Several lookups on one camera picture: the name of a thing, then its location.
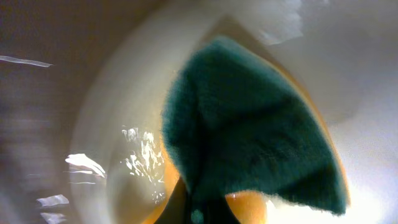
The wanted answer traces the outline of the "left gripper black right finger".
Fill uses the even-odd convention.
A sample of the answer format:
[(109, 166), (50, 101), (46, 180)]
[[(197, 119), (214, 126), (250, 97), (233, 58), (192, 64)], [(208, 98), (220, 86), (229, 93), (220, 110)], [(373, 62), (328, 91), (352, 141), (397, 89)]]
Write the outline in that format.
[(203, 209), (205, 224), (240, 224), (224, 197), (207, 200)]

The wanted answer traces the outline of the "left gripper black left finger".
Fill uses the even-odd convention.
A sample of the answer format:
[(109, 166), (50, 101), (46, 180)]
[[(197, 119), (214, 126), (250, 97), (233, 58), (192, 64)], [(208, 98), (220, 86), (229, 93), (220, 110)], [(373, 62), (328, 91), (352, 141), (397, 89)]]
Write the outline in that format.
[(180, 177), (155, 224), (192, 224), (192, 197)]

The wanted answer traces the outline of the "green and yellow sponge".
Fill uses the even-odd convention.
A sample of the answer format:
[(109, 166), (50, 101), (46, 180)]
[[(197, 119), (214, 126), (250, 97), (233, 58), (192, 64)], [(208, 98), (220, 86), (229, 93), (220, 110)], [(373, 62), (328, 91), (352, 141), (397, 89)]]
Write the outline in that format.
[(207, 200), (240, 192), (346, 212), (343, 171), (315, 108), (286, 74), (229, 38), (197, 50), (174, 80), (162, 140), (192, 197), (192, 223), (205, 223)]

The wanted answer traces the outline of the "pale green plate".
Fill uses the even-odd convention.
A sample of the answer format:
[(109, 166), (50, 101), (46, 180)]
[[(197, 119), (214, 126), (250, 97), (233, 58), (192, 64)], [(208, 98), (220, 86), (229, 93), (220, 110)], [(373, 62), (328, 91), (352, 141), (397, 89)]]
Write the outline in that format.
[(243, 223), (397, 222), (396, 1), (170, 1), (107, 59), (78, 115), (67, 163), (83, 223), (153, 223), (178, 174), (162, 142), (169, 88), (191, 54), (225, 35), (288, 74), (343, 166), (344, 215), (256, 192), (228, 202)]

